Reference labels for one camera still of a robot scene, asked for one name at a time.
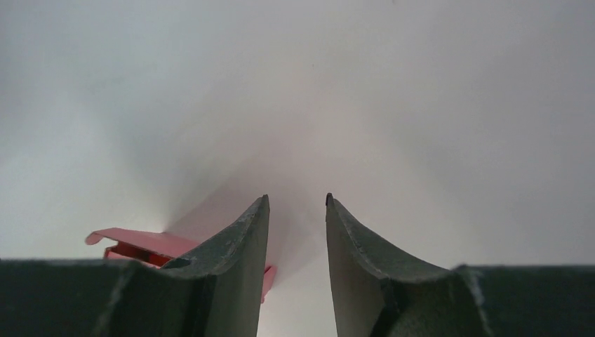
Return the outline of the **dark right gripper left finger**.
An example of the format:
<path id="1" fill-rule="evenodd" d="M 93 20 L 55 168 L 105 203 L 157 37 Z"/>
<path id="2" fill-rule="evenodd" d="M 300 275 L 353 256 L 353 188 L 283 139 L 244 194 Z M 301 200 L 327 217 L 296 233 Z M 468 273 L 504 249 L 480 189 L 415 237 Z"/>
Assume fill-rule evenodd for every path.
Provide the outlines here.
<path id="1" fill-rule="evenodd" d="M 187 300 L 169 336 L 256 336 L 269 233 L 269 197 L 258 197 L 231 225 L 163 269 Z"/>

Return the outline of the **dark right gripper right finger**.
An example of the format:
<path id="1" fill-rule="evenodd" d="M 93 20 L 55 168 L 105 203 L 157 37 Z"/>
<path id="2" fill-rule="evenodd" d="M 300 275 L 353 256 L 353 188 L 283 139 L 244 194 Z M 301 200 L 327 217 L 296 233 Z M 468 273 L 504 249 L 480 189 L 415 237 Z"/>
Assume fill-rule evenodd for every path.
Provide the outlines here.
<path id="1" fill-rule="evenodd" d="M 339 336 L 388 336 L 411 304 L 410 285 L 445 272 L 363 225 L 331 193 L 326 241 Z"/>

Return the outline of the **pink cardboard box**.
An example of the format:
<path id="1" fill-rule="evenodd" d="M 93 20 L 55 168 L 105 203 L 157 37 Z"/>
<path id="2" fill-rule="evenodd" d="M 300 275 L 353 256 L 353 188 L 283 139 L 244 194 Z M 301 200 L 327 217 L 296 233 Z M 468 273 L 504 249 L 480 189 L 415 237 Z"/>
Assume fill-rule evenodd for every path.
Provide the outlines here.
<path id="1" fill-rule="evenodd" d="M 158 269 L 200 245 L 198 241 L 170 232 L 147 232 L 120 227 L 93 231 L 85 238 L 85 244 L 94 245 L 102 239 L 114 241 L 114 245 L 105 249 L 104 259 L 137 260 Z"/>

